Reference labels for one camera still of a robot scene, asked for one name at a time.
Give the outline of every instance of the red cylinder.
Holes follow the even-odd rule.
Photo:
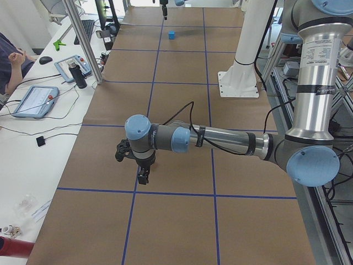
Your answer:
[[[34,243],[0,236],[0,256],[28,258]]]

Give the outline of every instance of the computer mouse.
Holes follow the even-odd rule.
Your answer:
[[[39,63],[40,63],[41,65],[44,65],[44,64],[46,64],[46,63],[48,63],[48,62],[51,62],[52,60],[53,60],[52,57],[43,56],[43,57],[40,57],[40,58],[39,58]]]

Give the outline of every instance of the green object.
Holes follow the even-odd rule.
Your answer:
[[[56,50],[56,51],[60,50],[60,45],[61,45],[61,46],[66,46],[65,43],[62,43],[62,42],[61,42],[61,40],[57,40],[57,41],[55,41],[53,44],[54,44],[54,46],[55,46],[55,50]]]

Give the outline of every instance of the keyboard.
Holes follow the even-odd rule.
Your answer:
[[[90,38],[92,37],[93,28],[94,28],[94,20],[86,19],[86,20],[81,20],[81,21],[82,21],[84,31],[86,32],[88,41],[90,41]],[[76,36],[75,41],[73,43],[75,45],[79,44],[79,40],[78,40],[77,36]]]

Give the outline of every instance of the white desk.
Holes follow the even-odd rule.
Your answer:
[[[82,19],[96,20],[97,17],[92,15],[84,15],[82,16]],[[51,56],[53,61],[45,65],[40,65],[38,61],[35,62],[34,66],[26,75],[24,81],[58,74],[57,69],[54,66],[54,62],[60,59],[67,58],[75,54],[85,57],[81,46],[73,44],[76,36],[73,29],[71,29],[70,32],[62,39],[62,42],[65,43],[66,46],[60,46],[60,51],[56,51],[54,45],[52,44],[60,38],[70,24],[69,18],[63,20],[61,29],[55,34],[42,53],[42,56]],[[94,29],[90,41],[96,58],[100,57],[101,52],[105,52],[102,39],[98,39],[95,35],[95,31],[98,29],[99,28],[97,27]],[[56,86],[59,88],[60,94],[68,91],[74,86],[74,83],[61,84],[63,81],[64,80],[61,76],[38,81],[30,81],[17,88],[9,101],[22,99],[29,86],[33,84]],[[90,76],[87,78],[86,88],[77,88],[79,98],[73,109],[64,119],[58,120],[46,118],[35,120],[15,118],[11,115],[7,115],[0,116],[0,126],[33,134],[52,129],[57,126],[81,123],[94,94],[92,85],[95,86],[95,79],[93,76]],[[63,96],[60,96],[57,99],[53,109],[46,116],[65,116],[77,98],[77,93],[74,89],[72,89]],[[14,103],[8,104],[12,112],[15,110],[16,105],[17,104]],[[0,111],[0,115],[7,113],[8,109],[6,107],[3,107]],[[44,218],[35,223],[30,217],[30,214],[53,197],[57,184],[61,178],[61,174],[65,168],[67,159],[70,155],[72,146],[76,140],[76,136],[74,135],[60,135],[48,139],[46,141],[46,145],[38,147],[36,138],[41,135],[46,138],[60,133],[77,134],[80,127],[81,126],[79,125],[70,126],[35,136],[26,136],[17,132],[15,133],[5,129],[0,129],[0,227],[4,227],[6,225],[18,225],[22,229],[23,234],[18,236],[17,239],[35,242]],[[13,207],[16,203],[20,202],[26,194],[31,194],[34,196],[38,201],[38,204],[33,208],[33,210],[30,211],[30,214],[26,218],[19,218],[15,215]],[[26,259],[0,257],[0,264],[22,265],[25,263]]]

